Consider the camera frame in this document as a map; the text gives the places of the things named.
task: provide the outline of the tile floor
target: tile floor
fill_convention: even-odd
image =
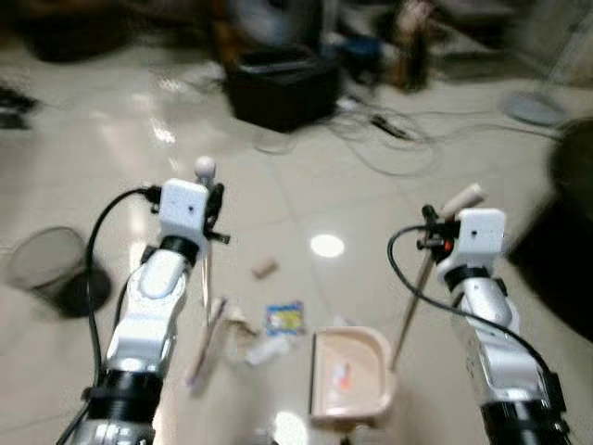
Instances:
[[[166,57],[161,67],[169,67]],[[508,212],[510,236],[549,186],[545,139],[483,132],[442,142],[439,167],[430,175],[385,178],[363,166],[327,129],[299,134],[286,156],[253,149],[256,128],[233,119],[221,94],[180,99],[163,96],[143,48],[92,62],[56,67],[22,48],[0,61],[27,73],[31,93],[49,104],[26,133],[0,133],[0,247],[3,261],[20,239],[42,227],[91,228],[97,213],[120,190],[141,181],[192,177],[194,159],[216,158],[227,185],[220,229],[233,235],[216,247],[214,288],[238,302],[254,324],[265,305],[301,299],[309,335],[288,355],[249,368],[226,348],[207,389],[191,398],[182,384],[203,323],[198,279],[179,320],[179,344],[155,425],[160,445],[241,444],[257,428],[293,428],[281,445],[337,444],[331,428],[307,420],[310,333],[341,314],[393,336],[407,293],[390,272],[385,243],[399,227],[416,223],[425,202],[441,204],[479,181],[488,204]],[[433,82],[417,95],[380,91],[379,101],[404,112],[490,111],[462,116],[420,115],[430,134],[469,123],[515,124],[497,112],[499,100],[531,82],[449,85]],[[593,92],[556,92],[575,116],[593,110]],[[383,167],[414,168],[417,159],[368,148]],[[122,205],[98,242],[117,286],[137,261],[139,246],[154,240],[155,217],[140,201]],[[309,249],[319,233],[340,236],[344,254],[327,260]],[[420,259],[403,243],[399,255],[413,273]],[[279,270],[256,281],[250,268],[274,257]],[[502,276],[522,315],[524,335],[560,373],[574,443],[593,438],[593,345],[550,313],[504,262]],[[429,289],[442,295],[444,288]],[[0,441],[52,443],[79,407],[89,382],[90,341],[84,320],[62,321],[35,299],[2,285],[0,298]],[[98,313],[104,344],[113,300]],[[398,372],[397,402],[385,422],[397,444],[486,443],[459,341],[446,315],[421,307]]]

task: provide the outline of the glossy floor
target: glossy floor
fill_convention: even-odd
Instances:
[[[171,176],[191,179],[196,157],[218,161],[227,198],[219,228],[233,235],[216,246],[214,288],[261,327],[265,307],[302,300],[309,333],[277,360],[250,368],[230,341],[222,350],[200,397],[183,387],[204,314],[194,275],[179,320],[179,343],[155,419],[160,445],[242,444],[258,428],[276,429],[280,445],[337,444],[331,428],[307,419],[310,334],[337,314],[392,336],[407,292],[389,270],[387,238],[419,221],[423,203],[436,205],[478,181],[488,205],[508,212],[510,236],[520,232],[549,185],[547,139],[482,131],[439,141],[436,167],[427,174],[389,178],[365,167],[344,142],[316,126],[288,141],[285,156],[254,149],[258,130],[235,120],[221,93],[163,93],[168,75],[145,50],[130,48],[92,62],[50,66],[22,49],[4,55],[23,69],[33,95],[47,105],[24,133],[0,133],[0,246],[3,260],[20,239],[50,225],[71,225],[86,234],[99,211],[119,191],[142,181]],[[506,94],[532,86],[525,80],[449,85],[433,82],[417,95],[381,88],[379,102],[402,112],[428,110],[471,114],[417,114],[432,135],[469,124],[523,127],[500,114]],[[573,115],[590,113],[593,94],[561,89],[557,97]],[[386,169],[409,172],[423,153],[358,146]],[[344,251],[317,256],[309,241],[338,236]],[[144,202],[131,200],[109,217],[98,241],[100,257],[116,286],[137,264],[145,243],[157,235],[155,217]],[[398,251],[408,273],[420,261],[412,246]],[[258,281],[251,269],[274,258],[279,269]],[[517,302],[524,335],[562,377],[574,443],[593,437],[593,345],[548,311],[502,262],[500,274]],[[433,294],[446,289],[431,283]],[[13,445],[52,443],[80,406],[90,379],[91,353],[84,320],[63,321],[37,300],[8,286],[0,292],[0,441]],[[107,343],[113,300],[98,316]],[[473,401],[460,342],[443,313],[421,307],[398,370],[399,389],[385,428],[398,444],[480,444],[486,436]]]

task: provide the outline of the dustpan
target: dustpan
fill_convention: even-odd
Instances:
[[[317,332],[311,362],[311,419],[363,420],[384,414],[396,387],[390,355],[387,340],[368,327],[328,327]]]

